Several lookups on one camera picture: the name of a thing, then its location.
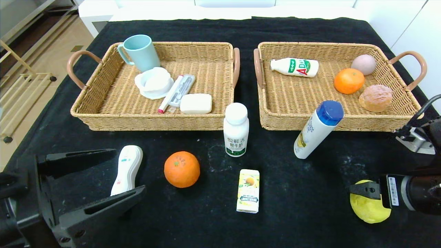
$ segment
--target pink egg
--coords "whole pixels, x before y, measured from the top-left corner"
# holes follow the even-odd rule
[[[361,71],[366,76],[375,71],[375,66],[377,66],[377,62],[375,62],[374,57],[363,54],[354,59],[351,68]]]

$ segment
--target basket handle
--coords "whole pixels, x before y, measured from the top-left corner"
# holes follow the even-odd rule
[[[233,89],[236,87],[237,80],[239,80],[239,71],[240,71],[240,53],[239,48],[234,48],[234,71],[233,71]]]
[[[413,57],[415,57],[416,60],[418,60],[419,65],[421,66],[421,73],[419,74],[418,78],[415,79],[415,81],[413,81],[412,83],[410,83],[407,88],[409,90],[413,90],[419,82],[421,82],[421,80],[426,76],[427,73],[427,64],[426,64],[426,60],[424,60],[424,58],[421,56],[421,54],[415,52],[415,51],[407,51],[407,52],[403,52],[401,54],[399,54],[398,56],[396,56],[395,58],[389,60],[390,64],[393,64],[395,62],[397,62],[399,59],[401,59],[402,57],[406,56],[406,55],[412,55]]]
[[[72,56],[69,58],[69,60],[67,61],[67,74],[69,75],[69,77],[72,79],[72,81],[74,81],[78,87],[80,87],[80,89],[84,89],[86,86],[84,85],[83,82],[81,82],[81,80],[78,79],[78,77],[75,75],[74,73],[74,63],[75,61],[77,61],[77,59],[83,55],[89,55],[91,58],[93,58],[96,62],[98,63],[103,63],[103,61],[98,58],[98,56],[96,56],[95,54],[86,51],[86,50],[79,50],[77,52],[74,52],[74,54],[72,54]]]
[[[261,89],[264,87],[264,81],[262,76],[262,67],[260,65],[259,49],[254,49],[254,69],[256,71],[257,84]]]

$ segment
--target barcode label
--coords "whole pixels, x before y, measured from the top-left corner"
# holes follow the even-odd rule
[[[392,201],[393,206],[399,206],[398,203],[398,192],[396,191],[396,182],[394,177],[388,177],[389,180],[389,192],[390,192],[390,199]]]

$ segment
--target white bottle cap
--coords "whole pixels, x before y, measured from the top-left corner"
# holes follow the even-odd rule
[[[269,68],[271,69],[271,71],[274,71],[276,67],[276,60],[271,60],[271,62],[269,63]]]
[[[231,125],[240,125],[248,118],[248,110],[242,103],[234,102],[227,106],[225,119]]]

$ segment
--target table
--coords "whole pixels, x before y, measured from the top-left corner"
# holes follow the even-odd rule
[[[91,247],[437,247],[441,217],[393,210],[386,221],[370,225],[349,204],[349,185],[382,173],[404,173],[428,165],[430,155],[415,154],[391,133],[333,132],[306,160],[295,157],[298,131],[267,131],[259,123],[253,49],[262,41],[370,43],[394,55],[367,22],[339,18],[253,18],[249,20],[175,20],[109,23],[88,47],[102,57],[126,37],[145,33],[154,41],[227,41],[240,48],[241,71],[235,100],[250,119],[247,153],[231,158],[222,132],[94,132],[69,114],[79,88],[66,78],[12,156],[7,168],[29,154],[140,146],[143,164],[136,185],[145,198],[96,237]],[[405,82],[411,78],[394,64]],[[96,62],[82,57],[74,67],[87,81]],[[419,89],[416,98],[425,101]],[[167,157],[180,150],[196,155],[198,182],[171,186],[163,174]],[[60,214],[110,194],[116,163],[62,177],[54,183],[54,210]],[[235,211],[241,169],[261,174],[258,214]]]

